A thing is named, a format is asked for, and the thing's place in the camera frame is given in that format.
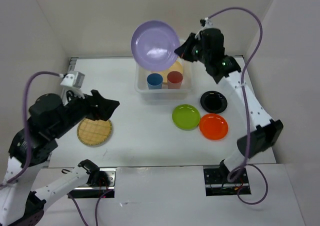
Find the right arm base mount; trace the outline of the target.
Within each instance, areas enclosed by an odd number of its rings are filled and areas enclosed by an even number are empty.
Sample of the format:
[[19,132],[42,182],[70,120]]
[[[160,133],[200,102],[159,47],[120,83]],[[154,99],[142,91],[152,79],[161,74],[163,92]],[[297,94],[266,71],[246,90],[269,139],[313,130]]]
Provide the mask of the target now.
[[242,175],[235,182],[228,182],[220,173],[218,167],[204,167],[204,185],[207,197],[213,196],[232,196],[250,195],[251,189],[247,171],[244,170]]

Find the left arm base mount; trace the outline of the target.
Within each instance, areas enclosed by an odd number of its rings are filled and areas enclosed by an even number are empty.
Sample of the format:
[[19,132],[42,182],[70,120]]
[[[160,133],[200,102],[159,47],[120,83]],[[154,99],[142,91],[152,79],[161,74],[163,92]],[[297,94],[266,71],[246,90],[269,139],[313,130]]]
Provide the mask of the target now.
[[116,168],[101,168],[99,177],[96,176],[93,182],[78,186],[69,194],[75,199],[98,199],[108,191],[103,198],[114,198],[116,171]]

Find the pink plastic cup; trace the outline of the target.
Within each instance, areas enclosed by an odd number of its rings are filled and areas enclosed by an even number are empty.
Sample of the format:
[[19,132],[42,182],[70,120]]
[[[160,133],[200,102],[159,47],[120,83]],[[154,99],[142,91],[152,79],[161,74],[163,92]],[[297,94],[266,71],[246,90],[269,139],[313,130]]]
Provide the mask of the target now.
[[171,71],[167,75],[168,89],[180,89],[183,81],[183,74],[179,71]]

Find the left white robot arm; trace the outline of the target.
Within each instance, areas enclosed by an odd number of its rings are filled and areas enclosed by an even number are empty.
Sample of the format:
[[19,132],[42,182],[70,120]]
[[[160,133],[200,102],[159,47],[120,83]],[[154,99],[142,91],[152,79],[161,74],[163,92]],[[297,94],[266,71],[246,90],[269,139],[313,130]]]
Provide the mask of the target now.
[[39,171],[58,146],[57,139],[85,118],[109,120],[119,105],[119,101],[103,98],[97,90],[83,98],[73,96],[67,104],[55,93],[35,101],[8,151],[7,172],[0,190],[2,226],[34,226],[53,203],[74,188],[94,186],[100,178],[107,178],[99,166],[85,159],[60,179],[32,190]]

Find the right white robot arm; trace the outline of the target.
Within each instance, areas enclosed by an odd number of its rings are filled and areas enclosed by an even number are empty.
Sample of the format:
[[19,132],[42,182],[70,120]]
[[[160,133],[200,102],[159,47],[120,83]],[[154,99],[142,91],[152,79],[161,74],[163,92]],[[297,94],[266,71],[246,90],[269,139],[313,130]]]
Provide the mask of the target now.
[[219,177],[229,183],[239,177],[249,159],[272,147],[284,125],[274,120],[261,106],[245,82],[245,69],[236,59],[225,54],[224,35],[217,28],[206,28],[198,34],[190,33],[175,54],[188,62],[204,64],[215,83],[229,93],[246,122],[246,134],[236,141],[236,149],[222,160]]

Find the blue plastic cup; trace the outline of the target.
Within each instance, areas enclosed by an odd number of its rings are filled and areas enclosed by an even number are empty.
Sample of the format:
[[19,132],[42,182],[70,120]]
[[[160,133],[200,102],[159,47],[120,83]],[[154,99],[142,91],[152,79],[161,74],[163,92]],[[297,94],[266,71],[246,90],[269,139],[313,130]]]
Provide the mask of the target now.
[[163,77],[159,73],[151,73],[146,78],[149,90],[160,90],[163,85]]

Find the green plastic plate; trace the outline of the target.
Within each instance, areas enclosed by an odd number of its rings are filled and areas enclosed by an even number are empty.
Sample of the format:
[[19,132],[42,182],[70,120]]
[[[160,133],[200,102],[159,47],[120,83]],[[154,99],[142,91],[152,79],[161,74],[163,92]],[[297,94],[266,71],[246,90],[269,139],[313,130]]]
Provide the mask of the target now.
[[195,129],[201,119],[197,108],[190,104],[180,104],[172,111],[172,121],[181,130],[190,131]]

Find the beige plastic plate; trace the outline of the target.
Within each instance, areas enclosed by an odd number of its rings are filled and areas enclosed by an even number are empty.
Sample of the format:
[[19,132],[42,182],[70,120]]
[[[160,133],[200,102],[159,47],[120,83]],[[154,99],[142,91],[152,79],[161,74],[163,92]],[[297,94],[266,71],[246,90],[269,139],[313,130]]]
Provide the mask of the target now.
[[177,71],[181,74],[184,71],[182,64],[178,60],[170,68],[168,68],[166,70],[158,71],[157,73],[159,73],[163,77],[166,77],[167,74],[169,74],[170,72],[173,72],[173,71]]

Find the purple plastic plate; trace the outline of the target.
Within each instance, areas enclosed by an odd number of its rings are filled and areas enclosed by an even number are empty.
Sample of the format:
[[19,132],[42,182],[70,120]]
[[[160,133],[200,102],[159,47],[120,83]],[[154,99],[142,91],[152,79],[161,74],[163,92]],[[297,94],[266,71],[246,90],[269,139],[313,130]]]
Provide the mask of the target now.
[[175,30],[160,20],[149,20],[137,27],[131,38],[131,52],[135,62],[147,71],[169,69],[177,60],[174,53],[180,46]]

